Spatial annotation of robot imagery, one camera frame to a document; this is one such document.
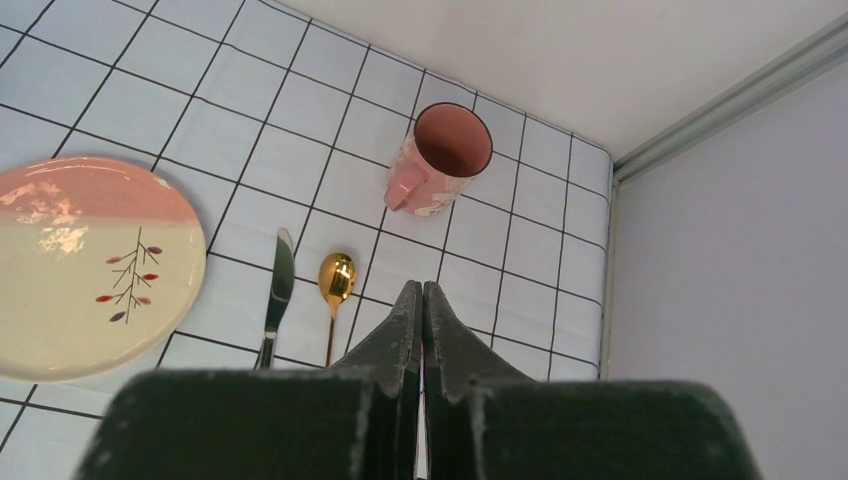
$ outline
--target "mug handle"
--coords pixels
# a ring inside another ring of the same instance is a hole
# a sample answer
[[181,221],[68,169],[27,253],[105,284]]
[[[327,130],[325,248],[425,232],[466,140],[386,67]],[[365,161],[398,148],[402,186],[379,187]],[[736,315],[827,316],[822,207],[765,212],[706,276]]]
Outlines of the mug handle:
[[404,200],[415,190],[415,187],[429,180],[427,172],[415,163],[408,167],[398,167],[398,170],[401,171],[395,172],[394,177],[389,179],[389,189],[383,196],[383,202],[393,212],[400,210]]

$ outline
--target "mug rim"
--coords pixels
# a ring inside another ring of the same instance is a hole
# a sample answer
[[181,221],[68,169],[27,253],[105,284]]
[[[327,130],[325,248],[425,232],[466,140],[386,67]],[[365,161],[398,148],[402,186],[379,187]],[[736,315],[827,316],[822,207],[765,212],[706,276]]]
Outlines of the mug rim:
[[428,105],[427,107],[424,108],[424,110],[421,110],[418,113],[418,116],[415,118],[415,125],[412,127],[412,137],[413,137],[413,140],[415,140],[415,147],[418,148],[418,124],[421,122],[421,117],[423,117],[424,114],[427,113],[427,111],[430,110],[431,108],[438,107],[438,106],[441,106],[441,105],[450,105],[450,106],[454,106],[454,107],[459,107],[459,108],[465,110],[466,112],[470,113],[471,115],[474,115],[474,118],[476,118],[477,121],[480,122],[480,125],[483,125],[483,129],[486,131],[486,137],[488,137],[488,139],[489,139],[489,156],[486,159],[486,162],[483,164],[482,167],[480,167],[479,170],[477,170],[476,172],[474,172],[470,175],[449,175],[449,176],[454,177],[454,178],[471,178],[471,177],[476,177],[477,175],[480,175],[481,173],[483,173],[483,170],[485,170],[486,167],[489,166],[489,163],[492,162],[492,156],[495,152],[495,144],[492,141],[492,132],[489,131],[489,127],[488,127],[488,125],[486,125],[486,122],[484,122],[483,119],[480,118],[479,115],[474,113],[474,110],[471,110],[470,108],[466,107],[465,105],[460,105],[460,104],[454,103],[454,102],[438,102],[438,103]]

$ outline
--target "white wall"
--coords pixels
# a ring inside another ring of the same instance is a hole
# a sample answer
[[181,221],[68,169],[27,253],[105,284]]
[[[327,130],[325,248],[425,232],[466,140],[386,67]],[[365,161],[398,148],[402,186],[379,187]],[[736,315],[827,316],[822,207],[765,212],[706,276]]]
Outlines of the white wall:
[[848,12],[848,0],[281,1],[613,158]]
[[768,479],[848,472],[848,66],[618,198],[610,378],[700,380]]

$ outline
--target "white tile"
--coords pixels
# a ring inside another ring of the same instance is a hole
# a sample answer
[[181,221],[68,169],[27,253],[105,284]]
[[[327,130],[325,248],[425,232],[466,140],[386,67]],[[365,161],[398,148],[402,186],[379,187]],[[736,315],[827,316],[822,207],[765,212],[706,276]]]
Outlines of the white tile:
[[194,99],[164,156],[231,180],[238,180],[261,123]]
[[311,26],[306,31],[292,69],[350,92],[356,83],[365,51],[362,45]]
[[0,402],[0,438],[6,438],[6,432],[21,411],[20,405]]
[[38,18],[50,0],[11,0],[0,2],[0,23],[25,31]]
[[262,267],[274,267],[277,230],[285,228],[296,244],[308,208],[239,187],[221,223],[212,250]]
[[411,115],[422,75],[420,70],[372,50],[365,59],[354,93],[396,112]]
[[496,338],[492,348],[501,358],[528,377],[545,381],[548,378],[550,354],[520,343]]
[[197,95],[253,118],[268,115],[286,71],[226,45],[203,77]]
[[517,174],[518,162],[494,153],[489,166],[471,182],[465,190],[465,195],[511,210]]
[[597,365],[601,350],[601,306],[559,292],[553,350]]
[[346,153],[334,151],[318,190],[315,206],[362,222],[380,226],[388,170]]
[[354,98],[336,146],[388,167],[394,164],[408,126],[408,118]]
[[421,110],[441,102],[456,103],[471,109],[474,106],[474,94],[427,73],[421,83],[421,93],[418,94],[418,103],[415,105],[413,117],[417,118]]
[[[339,306],[333,330],[332,361],[344,354],[358,301],[358,297],[351,296]],[[321,297],[318,285],[296,280],[289,308],[277,333],[276,354],[323,366],[329,333],[330,306]]]
[[508,228],[508,213],[460,197],[453,206],[447,251],[501,268]]
[[152,7],[153,4],[156,3],[156,0],[119,0],[119,1],[121,3],[123,3],[124,5],[129,5],[131,7],[135,7],[139,10],[144,10],[145,12],[149,12],[150,7]]
[[540,348],[551,348],[555,303],[555,289],[504,274],[495,333]]
[[0,170],[53,156],[68,129],[0,107]]
[[568,178],[568,155],[571,135],[560,132],[531,118],[524,130],[521,161],[540,170]]
[[565,214],[565,187],[565,180],[519,165],[512,211],[561,230]]
[[408,280],[435,280],[442,253],[393,235],[380,235],[365,296],[394,303]]
[[332,144],[350,95],[289,73],[268,121],[286,130]]
[[141,153],[133,149],[108,142],[100,138],[92,137],[86,133],[75,131],[71,134],[62,151],[62,157],[106,157],[122,160],[137,165],[145,170],[150,170],[156,157]]
[[551,356],[551,381],[597,381],[598,369],[594,365],[578,362],[559,355]]
[[330,147],[266,126],[242,183],[309,204],[329,156]]
[[71,478],[97,424],[78,415],[25,409],[0,455],[0,478]]
[[29,391],[32,390],[32,385],[29,382],[0,378],[0,398],[22,402],[26,400]]
[[609,154],[600,148],[574,139],[571,146],[571,171],[568,179],[581,187],[609,198],[612,186]]
[[141,358],[96,377],[69,383],[39,385],[31,402],[75,412],[103,415],[121,387],[136,375],[156,367],[156,362],[159,361],[164,348],[165,342],[161,342]]
[[20,33],[0,28],[0,58],[6,58],[20,38]]
[[441,249],[445,245],[451,208],[429,217],[387,211],[383,230]]
[[158,153],[188,99],[188,95],[115,71],[85,113],[79,128]]
[[31,33],[112,64],[143,19],[143,13],[112,0],[56,0]]
[[392,307],[388,305],[362,299],[359,314],[356,316],[356,325],[353,327],[353,335],[350,337],[350,349],[348,351],[353,350],[353,347],[359,345],[359,342],[373,332],[377,325],[383,323],[383,320],[389,316],[391,311]]
[[556,287],[562,234],[513,217],[504,269]]
[[177,330],[258,350],[270,286],[271,272],[209,255],[200,295]]
[[456,317],[466,326],[492,331],[500,283],[499,271],[445,254],[439,285]]
[[376,241],[375,229],[313,210],[295,256],[295,271],[302,278],[317,278],[324,257],[334,252],[346,253],[358,272],[353,292],[360,293]]
[[171,338],[161,367],[170,370],[244,370],[253,368],[256,355],[253,352],[176,334]]
[[566,232],[606,247],[609,212],[605,198],[571,186],[565,209]]
[[216,48],[209,39],[151,17],[121,57],[118,68],[192,93]]
[[277,12],[263,2],[249,1],[227,35],[227,43],[288,67],[305,30],[303,20]]
[[227,207],[227,202],[230,200],[230,195],[236,188],[235,184],[167,160],[159,161],[155,172],[176,187],[194,207],[200,219],[200,225],[203,227],[206,245],[209,245]]
[[600,247],[564,235],[559,274],[560,290],[602,302],[605,263],[604,251]]
[[153,14],[207,37],[221,40],[241,3],[241,0],[160,1],[153,9]]
[[524,115],[483,97],[477,98],[474,112],[483,119],[483,123],[489,128],[495,151],[517,159],[521,149],[521,130],[524,128]]
[[25,38],[0,70],[0,103],[72,125],[108,71]]

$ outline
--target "spoon handle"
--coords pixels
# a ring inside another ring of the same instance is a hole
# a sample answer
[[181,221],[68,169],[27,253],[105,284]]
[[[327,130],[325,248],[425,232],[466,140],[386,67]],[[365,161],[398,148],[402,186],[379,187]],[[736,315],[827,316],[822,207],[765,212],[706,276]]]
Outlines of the spoon handle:
[[330,355],[333,353],[333,330],[336,329],[336,307],[335,305],[330,305],[330,336],[327,339],[327,361],[325,363],[325,367],[330,366]]

